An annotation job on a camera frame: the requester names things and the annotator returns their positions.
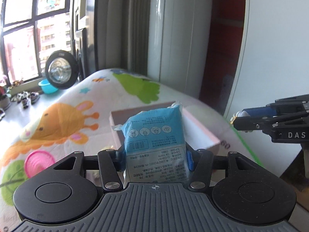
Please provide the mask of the blue white tissue pack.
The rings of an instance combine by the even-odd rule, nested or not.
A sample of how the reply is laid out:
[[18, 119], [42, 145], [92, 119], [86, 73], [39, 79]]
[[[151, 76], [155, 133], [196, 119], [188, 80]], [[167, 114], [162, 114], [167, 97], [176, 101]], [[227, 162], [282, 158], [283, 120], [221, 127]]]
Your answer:
[[182, 105], [141, 111], [113, 129], [124, 135], [125, 183], [188, 181]]

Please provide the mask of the pink plastic basket scoop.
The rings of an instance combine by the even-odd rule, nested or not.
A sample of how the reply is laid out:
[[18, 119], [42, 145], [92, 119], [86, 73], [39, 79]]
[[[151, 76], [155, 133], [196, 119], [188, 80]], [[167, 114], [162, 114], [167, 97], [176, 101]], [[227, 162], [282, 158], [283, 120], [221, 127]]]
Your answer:
[[45, 150], [36, 150], [24, 161], [24, 171], [28, 178], [35, 176], [55, 163], [52, 154]]

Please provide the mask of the colourful play mat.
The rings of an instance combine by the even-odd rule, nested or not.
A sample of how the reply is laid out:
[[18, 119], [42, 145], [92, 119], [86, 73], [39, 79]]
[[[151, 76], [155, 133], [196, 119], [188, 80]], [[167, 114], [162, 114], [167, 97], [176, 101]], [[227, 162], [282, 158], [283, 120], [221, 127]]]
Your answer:
[[55, 160], [81, 150], [86, 155], [116, 148], [110, 113], [135, 107], [179, 102], [221, 142], [218, 154], [236, 150], [251, 160], [258, 157], [218, 112], [201, 101], [124, 70], [98, 71], [68, 89], [55, 103], [37, 112], [24, 128], [1, 128], [1, 231], [11, 231], [20, 219], [13, 204], [16, 188], [27, 180], [26, 157], [45, 150]]

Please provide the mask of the white star toy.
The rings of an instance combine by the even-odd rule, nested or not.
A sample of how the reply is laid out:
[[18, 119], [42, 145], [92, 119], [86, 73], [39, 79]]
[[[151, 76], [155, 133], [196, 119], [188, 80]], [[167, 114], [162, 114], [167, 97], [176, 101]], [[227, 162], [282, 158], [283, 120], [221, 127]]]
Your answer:
[[246, 111], [235, 113], [230, 119], [230, 124], [238, 131], [248, 131], [247, 117], [250, 115]]

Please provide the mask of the pink cardboard box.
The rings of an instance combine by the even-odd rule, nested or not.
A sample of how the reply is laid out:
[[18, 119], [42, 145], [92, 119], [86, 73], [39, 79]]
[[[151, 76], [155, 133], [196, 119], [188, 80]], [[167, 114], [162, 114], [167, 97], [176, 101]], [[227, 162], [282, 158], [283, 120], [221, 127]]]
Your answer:
[[[134, 116], [135, 114], [142, 111], [168, 107], [171, 104], [172, 102], [166, 102], [113, 111], [110, 113], [110, 125], [112, 127], [123, 125], [128, 118]], [[220, 140], [210, 130], [208, 130], [200, 120], [194, 117], [188, 111], [188, 108], [182, 109], [182, 118], [185, 141], [195, 150], [203, 148], [210, 150], [214, 155], [217, 155], [219, 152], [219, 145], [221, 143]]]

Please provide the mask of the blue plastic basin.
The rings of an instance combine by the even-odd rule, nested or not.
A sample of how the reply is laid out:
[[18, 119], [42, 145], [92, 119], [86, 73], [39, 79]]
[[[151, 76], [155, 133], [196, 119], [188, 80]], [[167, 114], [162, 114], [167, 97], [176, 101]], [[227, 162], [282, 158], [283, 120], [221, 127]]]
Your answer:
[[38, 83], [44, 94], [53, 94], [59, 89], [54, 87], [46, 78]]

